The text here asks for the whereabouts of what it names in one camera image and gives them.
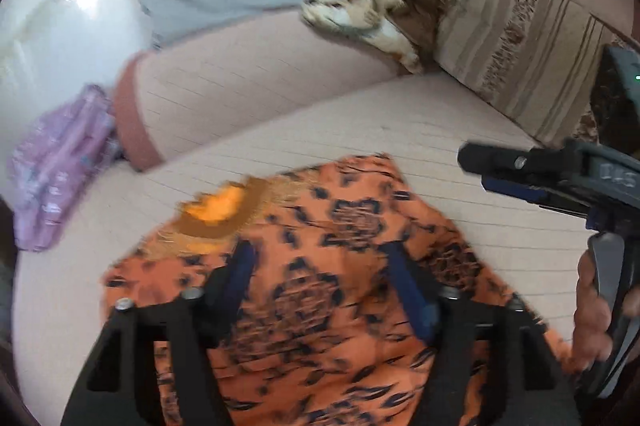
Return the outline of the person's right hand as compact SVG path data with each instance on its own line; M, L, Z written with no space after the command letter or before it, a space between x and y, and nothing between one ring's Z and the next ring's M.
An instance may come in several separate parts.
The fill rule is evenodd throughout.
M588 251L580 257L577 273L572 358L575 368L585 371L612 354L613 339L608 334L612 313L594 287L596 269Z

